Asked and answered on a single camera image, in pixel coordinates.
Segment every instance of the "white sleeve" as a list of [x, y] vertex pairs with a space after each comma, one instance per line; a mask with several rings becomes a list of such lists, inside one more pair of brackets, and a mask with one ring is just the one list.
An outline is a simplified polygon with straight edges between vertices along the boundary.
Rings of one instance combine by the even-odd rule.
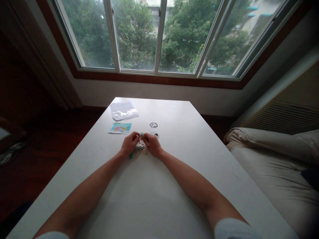
[[47, 232], [36, 239], [69, 239], [69, 237], [62, 232]]
[[235, 218], [224, 218], [216, 223], [215, 239], [262, 239], [247, 223]]

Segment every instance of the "plastic packaging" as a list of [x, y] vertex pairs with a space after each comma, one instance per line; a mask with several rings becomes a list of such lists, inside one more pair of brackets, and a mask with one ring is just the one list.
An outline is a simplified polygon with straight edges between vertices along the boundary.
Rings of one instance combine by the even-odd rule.
[[132, 102], [112, 103], [111, 112], [114, 120], [128, 120], [139, 116]]

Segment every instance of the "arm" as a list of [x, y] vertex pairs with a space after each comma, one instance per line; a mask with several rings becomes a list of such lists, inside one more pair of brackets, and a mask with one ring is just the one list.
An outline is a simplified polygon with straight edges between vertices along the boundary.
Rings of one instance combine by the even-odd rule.
[[146, 133], [143, 141], [148, 150], [165, 164], [184, 192], [203, 211], [213, 233], [216, 223], [223, 218], [235, 218], [247, 223], [234, 206], [206, 178], [164, 151], [155, 136]]
[[51, 231], [62, 232], [70, 239], [75, 238], [81, 225], [98, 204], [113, 175], [134, 150], [139, 136], [137, 132], [127, 136], [121, 150], [77, 186], [33, 238]]

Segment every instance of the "cartoon picture card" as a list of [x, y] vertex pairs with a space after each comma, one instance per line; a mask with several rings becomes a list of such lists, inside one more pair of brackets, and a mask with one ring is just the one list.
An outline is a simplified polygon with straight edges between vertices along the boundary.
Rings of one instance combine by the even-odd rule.
[[120, 133], [120, 134], [128, 134], [131, 129], [131, 123], [116, 123], [112, 124], [112, 128], [110, 128], [109, 133]]

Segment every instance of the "paper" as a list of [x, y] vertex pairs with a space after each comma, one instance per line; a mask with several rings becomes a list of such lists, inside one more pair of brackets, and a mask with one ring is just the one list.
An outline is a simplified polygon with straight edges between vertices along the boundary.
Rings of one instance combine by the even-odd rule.
[[132, 102], [112, 103], [111, 112], [114, 120], [128, 120], [139, 116]]
[[128, 134], [131, 129], [131, 123], [116, 123], [112, 124], [109, 133], [119, 133], [119, 134]]

